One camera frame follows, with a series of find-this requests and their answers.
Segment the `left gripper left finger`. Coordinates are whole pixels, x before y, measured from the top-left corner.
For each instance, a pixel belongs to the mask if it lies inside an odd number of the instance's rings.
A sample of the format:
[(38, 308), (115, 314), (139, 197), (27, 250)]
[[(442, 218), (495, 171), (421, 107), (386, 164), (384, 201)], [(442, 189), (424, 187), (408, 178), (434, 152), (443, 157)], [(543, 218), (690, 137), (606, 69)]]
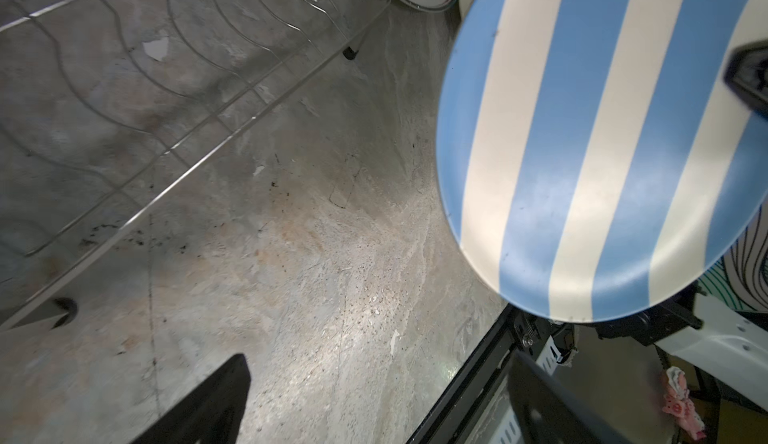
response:
[(133, 443), (235, 443), (250, 385), (245, 355), (234, 354)]

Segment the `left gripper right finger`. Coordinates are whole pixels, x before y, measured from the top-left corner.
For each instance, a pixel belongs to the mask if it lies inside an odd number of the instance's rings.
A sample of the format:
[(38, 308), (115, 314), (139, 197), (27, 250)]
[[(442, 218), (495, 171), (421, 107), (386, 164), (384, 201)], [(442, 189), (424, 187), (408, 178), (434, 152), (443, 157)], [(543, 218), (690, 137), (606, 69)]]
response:
[(524, 443), (625, 443), (627, 439), (516, 350), (507, 380)]

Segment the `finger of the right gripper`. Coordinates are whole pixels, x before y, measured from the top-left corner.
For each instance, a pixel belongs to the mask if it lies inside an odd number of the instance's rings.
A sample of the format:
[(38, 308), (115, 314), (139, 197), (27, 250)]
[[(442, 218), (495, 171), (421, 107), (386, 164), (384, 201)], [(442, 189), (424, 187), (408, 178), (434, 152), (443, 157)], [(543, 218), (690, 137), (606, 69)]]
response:
[(751, 111), (767, 113), (767, 42), (737, 47), (723, 77), (725, 85)]

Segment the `blue striped plate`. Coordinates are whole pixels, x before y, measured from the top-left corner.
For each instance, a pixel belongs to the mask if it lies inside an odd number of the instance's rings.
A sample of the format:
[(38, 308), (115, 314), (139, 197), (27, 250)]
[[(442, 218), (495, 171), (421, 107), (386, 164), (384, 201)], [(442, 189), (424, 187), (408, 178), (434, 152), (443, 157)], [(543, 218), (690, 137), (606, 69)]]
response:
[(767, 122), (724, 82), (767, 0), (475, 0), (436, 135), (459, 248), (531, 314), (646, 310), (720, 258), (767, 195)]

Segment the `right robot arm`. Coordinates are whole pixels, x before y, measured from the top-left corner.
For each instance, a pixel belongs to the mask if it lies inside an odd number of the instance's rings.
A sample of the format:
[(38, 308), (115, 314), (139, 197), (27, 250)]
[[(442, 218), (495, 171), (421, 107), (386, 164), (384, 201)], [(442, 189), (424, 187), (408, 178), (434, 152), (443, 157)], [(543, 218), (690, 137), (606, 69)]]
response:
[[(630, 337), (707, 372), (754, 405), (767, 407), (767, 208), (761, 206), (715, 266), (647, 311), (598, 323), (599, 337)], [(705, 283), (718, 280), (749, 305), (735, 311)]]

